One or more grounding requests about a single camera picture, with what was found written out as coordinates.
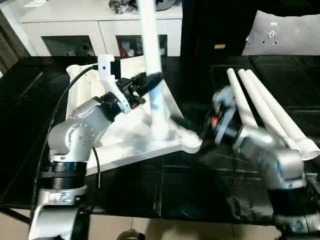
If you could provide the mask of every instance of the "black table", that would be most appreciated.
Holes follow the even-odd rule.
[[[94,57],[29,57],[0,79],[2,209],[31,208],[51,113],[69,83],[65,69],[94,62]],[[301,129],[320,143],[318,56],[237,56],[183,63],[168,57],[162,59],[162,68],[182,112],[187,104],[210,103],[213,93],[229,84],[227,68],[252,69]],[[66,102],[56,123],[65,118]],[[305,163],[315,190],[318,161]],[[88,176],[86,181],[92,196],[96,177]],[[195,154],[175,152],[104,171],[98,196],[95,214],[273,223],[272,207],[255,167],[236,158],[230,147],[211,143]]]

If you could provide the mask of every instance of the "white pvc pipe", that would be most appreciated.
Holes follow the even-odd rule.
[[[293,141],[291,138],[289,138],[284,131],[284,129],[281,127],[280,123],[264,101],[263,97],[260,95],[258,90],[256,89],[254,83],[251,81],[251,78],[247,75],[245,70],[240,69],[238,71],[238,74],[243,82],[243,85],[245,86],[246,91],[248,92],[258,114],[260,115],[263,123],[265,124],[265,127],[269,131],[274,131],[277,133],[282,139],[285,141],[285,143],[289,146],[289,148],[294,150],[299,150],[299,147]]]
[[[306,137],[306,135],[301,131],[297,124],[288,115],[288,113],[278,103],[274,96],[272,96],[268,89],[257,78],[257,76],[251,70],[247,70],[246,73],[259,91],[260,95],[263,97],[273,115],[281,124],[285,133],[299,146],[301,159],[310,160],[320,155],[320,149],[315,144],[315,142]]]
[[[162,72],[160,60],[159,37],[156,26],[156,6],[154,0],[138,0],[142,26],[142,47],[146,75]],[[165,140],[170,136],[166,116],[162,84],[149,93],[152,116],[151,133],[155,139]]]
[[[236,103],[242,123],[245,125],[257,128],[258,124],[255,120],[254,115],[251,112],[250,106],[247,102],[244,92],[242,91],[242,88],[237,79],[235,71],[232,68],[229,68],[226,71],[226,73],[229,78],[230,86],[234,95],[235,103]]]

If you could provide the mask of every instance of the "white frame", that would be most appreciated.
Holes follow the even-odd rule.
[[[97,21],[31,22],[23,27],[39,56],[51,56],[42,38],[46,36],[88,36],[96,56],[107,53]]]
[[[116,36],[142,35],[140,20],[99,21],[108,54],[120,57]],[[158,35],[167,35],[167,55],[180,56],[182,19],[156,20]]]

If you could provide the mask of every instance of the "tiled floor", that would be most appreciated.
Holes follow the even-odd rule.
[[[28,211],[18,210],[28,215]],[[146,240],[274,240],[280,233],[273,226],[231,225],[122,216],[91,216],[89,240],[115,240],[130,228]],[[26,240],[28,226],[0,214],[0,239]]]

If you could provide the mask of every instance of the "dark curtain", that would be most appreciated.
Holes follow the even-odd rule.
[[[6,73],[28,51],[0,11],[0,71]]]
[[[182,0],[183,59],[241,55],[257,10],[281,17],[320,14],[320,0]],[[225,48],[215,49],[215,45]]]

